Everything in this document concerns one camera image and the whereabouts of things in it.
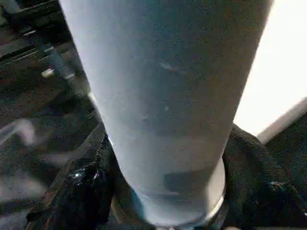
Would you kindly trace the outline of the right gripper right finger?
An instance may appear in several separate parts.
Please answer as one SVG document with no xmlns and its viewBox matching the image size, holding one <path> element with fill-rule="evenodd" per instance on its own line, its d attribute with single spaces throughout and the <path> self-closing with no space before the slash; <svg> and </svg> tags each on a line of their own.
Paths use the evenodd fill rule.
<svg viewBox="0 0 307 230">
<path fill-rule="evenodd" d="M 255 136 L 234 125 L 223 161 L 229 204 L 224 227 L 307 227 L 306 202 Z"/>
</svg>

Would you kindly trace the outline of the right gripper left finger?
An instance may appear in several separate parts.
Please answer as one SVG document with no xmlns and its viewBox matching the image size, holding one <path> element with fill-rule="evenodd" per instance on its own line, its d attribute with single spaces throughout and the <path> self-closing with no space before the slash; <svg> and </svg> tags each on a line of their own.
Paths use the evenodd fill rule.
<svg viewBox="0 0 307 230">
<path fill-rule="evenodd" d="M 94 230 L 108 221 L 115 155 L 98 124 L 27 214 L 27 230 Z"/>
</svg>

